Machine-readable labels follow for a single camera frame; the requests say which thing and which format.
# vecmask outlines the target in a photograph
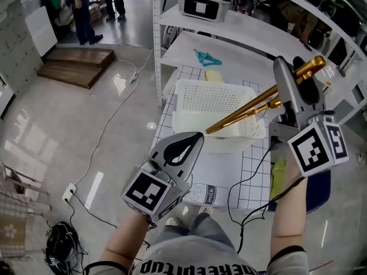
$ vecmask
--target power outlet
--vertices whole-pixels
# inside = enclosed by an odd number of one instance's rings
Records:
[[[130,78],[130,81],[128,82],[129,84],[132,83],[134,80],[136,80],[136,72],[134,72],[134,74],[132,75],[132,77]]]
[[[76,187],[74,184],[70,183],[67,190],[65,190],[64,195],[63,195],[63,201],[66,203],[66,201],[68,201],[68,203],[70,203],[71,198],[73,197],[73,194],[70,191],[73,191],[73,193],[76,193]]]

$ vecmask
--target sneaker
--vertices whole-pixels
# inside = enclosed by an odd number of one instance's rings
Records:
[[[98,34],[98,35],[94,36],[93,41],[89,41],[89,44],[90,45],[93,45],[93,44],[97,43],[98,41],[100,41],[102,39],[103,39],[103,35],[102,34]]]
[[[106,21],[113,21],[115,20],[115,15],[109,15],[107,18],[106,18]]]
[[[166,225],[180,226],[182,223],[177,217],[170,217],[167,219]]]
[[[120,21],[121,19],[125,19],[125,14],[120,14],[118,17],[117,17],[117,20]]]
[[[201,206],[200,209],[199,209],[199,212],[197,214],[199,215],[200,213],[207,213],[207,214],[209,214],[209,216],[211,216],[213,214],[213,208],[212,207]]]

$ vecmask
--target wooden platform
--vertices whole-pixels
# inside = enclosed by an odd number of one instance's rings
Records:
[[[47,56],[37,74],[90,89],[114,60],[113,50],[57,48]]]

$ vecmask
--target blue object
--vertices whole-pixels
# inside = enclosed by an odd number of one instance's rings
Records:
[[[306,211],[308,214],[317,210],[329,200],[330,190],[330,170],[308,177],[306,190]],[[268,211],[274,212],[276,205],[277,204],[275,202],[271,202],[269,204]]]
[[[197,58],[202,66],[210,66],[210,65],[222,65],[222,61],[215,59],[209,53],[204,53],[202,51],[198,51],[194,49]]]

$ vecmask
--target black strap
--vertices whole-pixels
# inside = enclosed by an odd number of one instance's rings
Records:
[[[284,257],[286,254],[295,253],[295,252],[305,252],[303,247],[299,245],[288,246],[285,249],[279,251],[275,256],[273,256],[268,264],[268,267],[271,263],[275,262],[277,259]]]
[[[100,262],[91,263],[87,267],[84,268],[83,273],[85,275],[88,275],[91,268],[97,267],[97,266],[115,267],[115,268],[121,270],[122,272],[124,272],[126,275],[128,275],[128,270],[123,265],[121,265],[119,263],[116,263],[116,262],[111,262],[111,261],[100,261]]]

